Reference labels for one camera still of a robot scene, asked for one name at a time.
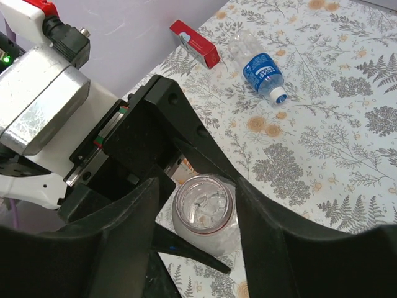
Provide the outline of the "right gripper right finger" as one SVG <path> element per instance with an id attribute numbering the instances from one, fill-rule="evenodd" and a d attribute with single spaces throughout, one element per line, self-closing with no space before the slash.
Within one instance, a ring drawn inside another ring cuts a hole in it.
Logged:
<path id="1" fill-rule="evenodd" d="M 396 226 L 353 235 L 312 222 L 237 183 L 251 297 L 395 297 Z"/>

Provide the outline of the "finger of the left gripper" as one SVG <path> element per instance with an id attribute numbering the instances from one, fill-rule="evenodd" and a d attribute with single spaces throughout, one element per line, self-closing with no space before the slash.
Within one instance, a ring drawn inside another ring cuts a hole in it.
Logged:
<path id="1" fill-rule="evenodd" d="M 154 226 L 151 249 L 158 253 L 190 258 L 224 274 L 231 272 L 231 268 L 220 260 L 193 246 L 158 223 Z"/>

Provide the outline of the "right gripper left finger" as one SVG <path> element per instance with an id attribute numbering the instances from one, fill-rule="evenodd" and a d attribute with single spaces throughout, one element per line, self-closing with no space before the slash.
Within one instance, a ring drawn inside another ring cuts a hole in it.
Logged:
<path id="1" fill-rule="evenodd" d="M 158 201 L 150 178 L 55 232 L 1 227 L 1 296 L 141 297 Z"/>

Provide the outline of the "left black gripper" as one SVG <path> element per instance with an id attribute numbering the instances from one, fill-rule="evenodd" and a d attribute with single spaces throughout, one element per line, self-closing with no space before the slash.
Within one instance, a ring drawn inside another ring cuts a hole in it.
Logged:
<path id="1" fill-rule="evenodd" d="M 84 218 L 134 191 L 147 181 L 137 214 L 154 220 L 174 190 L 171 169 L 187 158 L 200 174 L 216 174 L 235 186 L 241 174 L 231 164 L 187 100 L 179 83 L 154 75 L 127 101 L 118 101 L 71 156 L 72 185 L 58 215 L 64 222 Z"/>

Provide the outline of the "clear jar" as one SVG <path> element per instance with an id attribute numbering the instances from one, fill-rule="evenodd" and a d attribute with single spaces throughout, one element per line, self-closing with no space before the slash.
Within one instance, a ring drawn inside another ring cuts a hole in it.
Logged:
<path id="1" fill-rule="evenodd" d="M 178 236 L 202 251 L 232 253 L 241 241 L 235 184 L 214 174 L 189 178 L 174 196 L 172 222 Z"/>

